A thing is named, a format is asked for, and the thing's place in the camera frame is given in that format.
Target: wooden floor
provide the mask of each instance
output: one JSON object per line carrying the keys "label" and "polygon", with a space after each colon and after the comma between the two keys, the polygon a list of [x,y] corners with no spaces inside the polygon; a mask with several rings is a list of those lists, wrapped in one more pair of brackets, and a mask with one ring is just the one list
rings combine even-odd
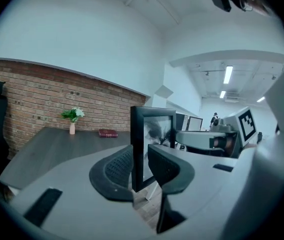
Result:
{"label": "wooden floor", "polygon": [[150,201],[145,197],[149,191],[153,190],[156,183],[157,182],[152,183],[150,186],[137,193],[132,190],[134,195],[134,209],[153,230],[156,230],[157,221],[160,215],[162,189],[158,186]]}

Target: monitor screen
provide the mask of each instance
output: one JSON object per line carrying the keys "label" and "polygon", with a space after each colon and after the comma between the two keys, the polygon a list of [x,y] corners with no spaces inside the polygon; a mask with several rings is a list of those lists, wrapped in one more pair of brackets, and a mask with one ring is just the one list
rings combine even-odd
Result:
{"label": "monitor screen", "polygon": [[176,113],[176,130],[177,131],[181,131],[182,130],[183,123],[184,123],[184,118],[185,118],[184,114]]}
{"label": "monitor screen", "polygon": [[200,131],[202,127],[202,118],[192,117],[190,116],[189,123],[188,123],[188,131]]}

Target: fluorescent light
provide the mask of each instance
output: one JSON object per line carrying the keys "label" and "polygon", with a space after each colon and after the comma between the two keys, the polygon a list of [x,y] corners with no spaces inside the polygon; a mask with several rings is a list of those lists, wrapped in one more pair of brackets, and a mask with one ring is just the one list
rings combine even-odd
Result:
{"label": "fluorescent light", "polygon": [[260,98],[257,102],[261,102],[262,100],[264,100],[265,97]]}
{"label": "fluorescent light", "polygon": [[225,95],[225,93],[226,93],[226,91],[221,91],[221,95],[220,95],[220,98],[222,99],[222,98],[224,98],[224,95]]}
{"label": "fluorescent light", "polygon": [[224,84],[228,84],[228,82],[230,82],[232,70],[233,70],[233,66],[227,66],[226,67]]}

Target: red book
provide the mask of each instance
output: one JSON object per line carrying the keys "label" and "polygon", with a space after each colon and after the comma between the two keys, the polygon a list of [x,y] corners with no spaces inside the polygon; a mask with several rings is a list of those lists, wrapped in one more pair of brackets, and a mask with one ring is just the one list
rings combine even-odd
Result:
{"label": "red book", "polygon": [[115,130],[99,129],[98,133],[101,138],[117,138],[117,132]]}

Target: pink vase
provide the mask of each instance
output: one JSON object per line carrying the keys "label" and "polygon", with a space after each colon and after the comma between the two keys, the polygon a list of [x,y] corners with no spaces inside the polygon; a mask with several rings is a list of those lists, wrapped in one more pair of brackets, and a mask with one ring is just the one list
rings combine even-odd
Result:
{"label": "pink vase", "polygon": [[70,134],[75,134],[75,123],[74,122],[71,123]]}

